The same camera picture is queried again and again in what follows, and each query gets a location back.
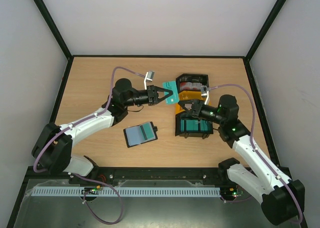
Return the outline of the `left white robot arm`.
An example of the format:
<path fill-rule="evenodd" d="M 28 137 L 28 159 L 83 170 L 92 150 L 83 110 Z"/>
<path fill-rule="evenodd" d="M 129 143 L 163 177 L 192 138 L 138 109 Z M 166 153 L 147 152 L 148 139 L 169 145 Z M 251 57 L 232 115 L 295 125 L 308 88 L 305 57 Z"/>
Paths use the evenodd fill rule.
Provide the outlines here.
<path fill-rule="evenodd" d="M 48 172 L 51 175 L 66 172 L 87 176 L 94 164 L 89 158 L 72 155 L 75 145 L 121 122 L 128 115 L 128 107 L 157 105 L 172 95 L 171 90 L 155 85 L 136 90 L 129 79 L 117 80 L 107 102 L 95 112 L 66 124 L 50 122 L 45 125 L 31 152 L 35 158 L 34 172 Z"/>

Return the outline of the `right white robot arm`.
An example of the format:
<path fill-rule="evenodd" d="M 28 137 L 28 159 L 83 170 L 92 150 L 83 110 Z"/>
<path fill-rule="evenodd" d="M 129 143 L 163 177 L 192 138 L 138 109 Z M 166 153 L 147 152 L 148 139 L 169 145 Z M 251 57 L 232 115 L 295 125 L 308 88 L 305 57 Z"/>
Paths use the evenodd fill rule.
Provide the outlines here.
<path fill-rule="evenodd" d="M 221 139 L 238 153 L 249 165 L 248 171 L 238 160 L 229 158 L 219 163 L 218 179 L 236 183 L 259 204 L 265 217 L 279 225 L 296 217 L 303 221 L 305 187 L 299 180 L 292 180 L 265 155 L 253 138 L 253 132 L 239 120 L 239 106 L 235 96 L 222 95 L 218 106 L 203 100 L 182 100 L 178 105 L 193 118 L 217 124 Z"/>

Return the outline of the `black leather card holder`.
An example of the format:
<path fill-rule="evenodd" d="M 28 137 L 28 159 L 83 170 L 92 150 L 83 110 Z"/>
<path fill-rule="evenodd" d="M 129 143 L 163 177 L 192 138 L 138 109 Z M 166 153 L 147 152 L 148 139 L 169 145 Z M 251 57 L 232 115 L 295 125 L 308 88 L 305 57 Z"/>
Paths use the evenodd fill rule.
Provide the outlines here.
<path fill-rule="evenodd" d="M 155 126 L 152 121 L 148 121 L 148 122 L 150 122 L 153 126 L 155 139 L 150 140 L 150 141 L 143 141 L 143 136 L 142 136 L 142 132 L 140 129 L 140 125 L 142 125 L 143 123 L 140 125 L 131 126 L 131 127 L 125 128 L 123 130 L 126 146 L 128 148 L 132 148 L 132 147 L 139 146 L 139 145 L 142 145 L 142 144 L 145 144 L 148 142 L 156 141 L 158 139 L 158 136 L 157 136 L 158 127 Z"/>

